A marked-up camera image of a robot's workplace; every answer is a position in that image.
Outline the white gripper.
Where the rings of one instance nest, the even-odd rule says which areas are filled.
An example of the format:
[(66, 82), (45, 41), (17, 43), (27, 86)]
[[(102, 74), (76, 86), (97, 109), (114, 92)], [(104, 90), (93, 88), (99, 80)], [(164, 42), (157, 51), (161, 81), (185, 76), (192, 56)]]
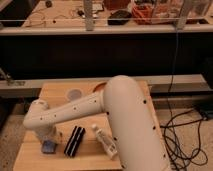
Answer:
[(55, 126), (45, 126), (40, 130), (40, 140), (60, 144), (63, 134)]

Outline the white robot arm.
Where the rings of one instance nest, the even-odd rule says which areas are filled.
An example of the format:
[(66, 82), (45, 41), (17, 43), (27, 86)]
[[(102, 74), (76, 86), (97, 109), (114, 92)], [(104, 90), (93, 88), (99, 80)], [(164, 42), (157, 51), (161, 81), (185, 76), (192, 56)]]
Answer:
[(55, 124), (99, 113), (107, 115), (123, 171), (171, 171), (145, 92), (128, 76), (115, 76), (103, 90), (60, 107), (50, 109), (45, 101), (35, 100), (23, 125), (45, 140), (52, 138)]

